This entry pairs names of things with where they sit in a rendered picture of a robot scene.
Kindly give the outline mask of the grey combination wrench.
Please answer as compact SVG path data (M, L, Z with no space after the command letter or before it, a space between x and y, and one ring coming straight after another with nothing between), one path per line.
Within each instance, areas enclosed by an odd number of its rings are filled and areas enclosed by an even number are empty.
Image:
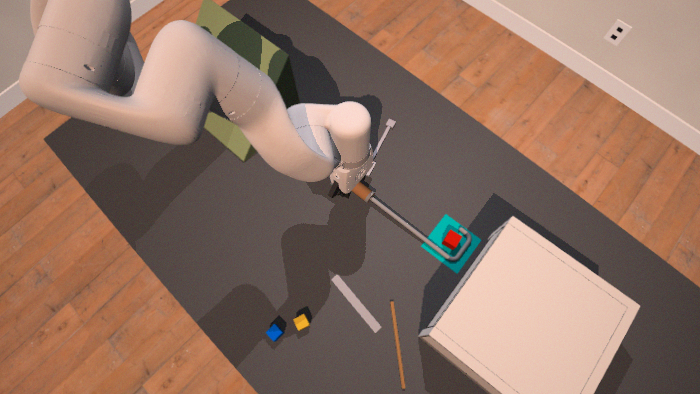
M388 134L390 128L393 129L393 127L394 127L395 124L396 124L396 121L391 120L391 119L388 119L388 121L387 121L387 123L386 123L386 127L387 127L387 128L386 128L386 130L385 130L385 132L384 132L382 138L380 139L380 141L379 141L379 143L378 143L378 145L377 145L377 147L376 147L376 149L375 149L375 151L374 151L374 153L373 153L373 160L374 160L374 158L375 158L375 156L376 156L378 150L380 149L380 147L381 147L381 145L382 145L382 143L383 143L383 141L384 141L386 135ZM367 177L370 176L370 174L371 174L371 172L372 172L372 170L373 170L375 164L376 164L376 162L373 161L373 166L371 167L371 169L370 169L370 170L368 171L368 173L366 174Z

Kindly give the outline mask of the blue cube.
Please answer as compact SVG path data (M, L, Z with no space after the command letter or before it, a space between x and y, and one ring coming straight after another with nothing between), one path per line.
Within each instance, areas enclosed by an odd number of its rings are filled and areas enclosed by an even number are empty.
M277 324L274 324L267 332L266 334L273 340L277 341L283 334L284 332L280 329L280 327Z

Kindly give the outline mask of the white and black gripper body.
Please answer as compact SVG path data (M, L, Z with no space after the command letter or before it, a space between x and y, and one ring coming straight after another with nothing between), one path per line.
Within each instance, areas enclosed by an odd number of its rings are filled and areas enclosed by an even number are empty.
M370 145L369 157L362 166L354 169L342 169L341 167L338 167L336 170L334 169L330 175L331 183L333 184L335 180L339 184L340 190L347 194L361 181L372 166L373 150Z

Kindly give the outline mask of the teal square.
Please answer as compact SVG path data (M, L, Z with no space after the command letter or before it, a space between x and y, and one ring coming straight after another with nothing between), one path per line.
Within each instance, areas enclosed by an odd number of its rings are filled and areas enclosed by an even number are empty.
M430 241L432 241L435 245L437 245L439 248L441 248L443 251L445 251L448 255L450 255L451 257L454 257L459 252L459 250L462 248L464 243L467 241L467 237L459 231L460 227L463 227L463 226L460 225L458 222L456 222L451 217L449 217L447 214L445 214L445 216L441 219L441 221L438 223L438 225L435 227L435 229L428 236L428 239ZM463 227L463 228L465 230L467 230L465 227ZM451 250L450 248L441 244L443 242L444 238L446 237L447 233L450 230L452 230L452 231L454 231L457 234L462 236L461 240L459 241L457 247L454 250ZM434 257L436 257L438 260L440 260L442 263L444 263L447 267L449 267L451 270L453 270L455 273L458 274L458 272L463 267L465 262L468 260L468 258L471 256L471 254L476 249L478 244L481 242L480 238L478 238L476 235L471 233L469 230L467 230L467 231L472 236L472 242L468 246L466 251L463 253L463 255L460 257L460 259L455 261L455 262L448 261L442 255L440 255L437 251L435 251L433 248L431 248L429 245L427 245L425 242L421 245L421 247L424 248L426 251L428 251L430 254L432 254Z

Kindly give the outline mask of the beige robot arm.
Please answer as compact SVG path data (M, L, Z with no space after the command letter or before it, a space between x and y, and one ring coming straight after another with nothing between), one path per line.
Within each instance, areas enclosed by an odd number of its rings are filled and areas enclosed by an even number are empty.
M304 182L369 157L363 105L287 109L268 75L193 22L165 25L144 62L130 0L31 0L30 17L36 36L19 86L43 108L174 145L196 142L213 112L273 169Z

